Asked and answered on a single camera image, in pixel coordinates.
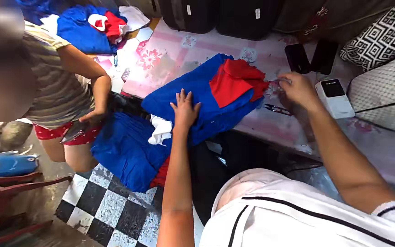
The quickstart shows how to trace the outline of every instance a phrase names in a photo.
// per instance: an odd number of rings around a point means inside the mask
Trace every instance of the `adult hand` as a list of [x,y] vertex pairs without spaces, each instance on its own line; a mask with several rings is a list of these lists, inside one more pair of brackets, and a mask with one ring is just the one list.
[[82,123],[89,122],[90,127],[95,127],[100,124],[100,122],[103,120],[105,115],[106,115],[106,110],[96,108],[95,110],[91,111],[90,113],[82,116],[79,119],[79,121]]
[[283,79],[280,80],[280,87],[283,88],[290,100],[301,105],[308,112],[323,108],[309,79],[295,72],[281,74],[278,78]]
[[198,117],[201,103],[196,104],[194,107],[191,105],[192,93],[189,92],[185,95],[185,90],[182,89],[181,93],[176,93],[177,105],[170,103],[175,111],[175,129],[178,131],[185,131],[188,133],[189,128]]

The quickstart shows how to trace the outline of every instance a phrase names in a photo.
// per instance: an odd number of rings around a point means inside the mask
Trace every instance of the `black bag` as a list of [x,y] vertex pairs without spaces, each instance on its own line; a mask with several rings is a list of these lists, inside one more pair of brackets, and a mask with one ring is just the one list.
[[219,0],[159,0],[161,15],[172,29],[207,33],[216,25]]
[[264,39],[277,21],[283,0],[220,0],[220,34],[247,40]]

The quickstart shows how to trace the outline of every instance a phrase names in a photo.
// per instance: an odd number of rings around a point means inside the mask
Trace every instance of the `pink tablecloth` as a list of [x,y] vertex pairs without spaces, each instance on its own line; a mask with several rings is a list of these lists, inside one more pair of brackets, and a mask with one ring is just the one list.
[[[284,53],[287,44],[295,43],[290,36],[272,34],[266,40],[249,41],[222,36],[215,30],[207,34],[178,32],[170,29],[163,20],[159,22],[144,49],[137,49],[123,91],[144,98],[157,88],[193,70],[217,53],[233,55],[244,59],[266,73],[266,79],[273,81],[277,74],[288,72],[289,66]],[[309,59],[315,44],[304,45]],[[361,71],[335,59],[332,75],[316,78],[308,75],[312,82],[338,78],[346,86]],[[265,95],[264,103],[282,107],[272,88]],[[381,174],[395,183],[395,132],[372,126],[357,119],[338,121],[345,134],[368,157]],[[308,154],[318,155],[308,129],[307,117],[303,112],[294,116],[275,113],[264,107],[252,111],[235,127],[236,130],[271,141]]]

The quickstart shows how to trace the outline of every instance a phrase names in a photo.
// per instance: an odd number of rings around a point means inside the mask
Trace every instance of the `adult arm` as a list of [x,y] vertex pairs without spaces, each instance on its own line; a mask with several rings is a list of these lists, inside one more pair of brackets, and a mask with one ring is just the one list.
[[175,111],[175,127],[162,199],[157,247],[195,246],[187,135],[198,116],[200,103],[193,108],[191,97],[191,92],[186,96],[182,89],[180,94],[176,94],[177,105],[170,103]]
[[111,78],[94,59],[73,45],[59,48],[58,54],[64,70],[91,79],[95,109],[79,120],[81,122],[90,121],[92,124],[98,123],[106,114],[107,98],[109,91],[111,91]]
[[280,81],[288,98],[307,110],[324,166],[343,199],[368,214],[382,203],[394,201],[395,192],[344,135],[310,81],[298,73],[279,77],[291,81]]

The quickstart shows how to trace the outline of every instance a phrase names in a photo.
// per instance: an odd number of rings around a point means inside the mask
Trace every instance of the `striped shirt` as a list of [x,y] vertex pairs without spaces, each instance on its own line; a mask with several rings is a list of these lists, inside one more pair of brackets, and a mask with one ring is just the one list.
[[30,54],[37,78],[36,96],[25,117],[37,125],[55,129],[78,120],[94,108],[94,97],[87,82],[61,66],[57,49],[70,43],[47,30],[25,21],[23,44]]

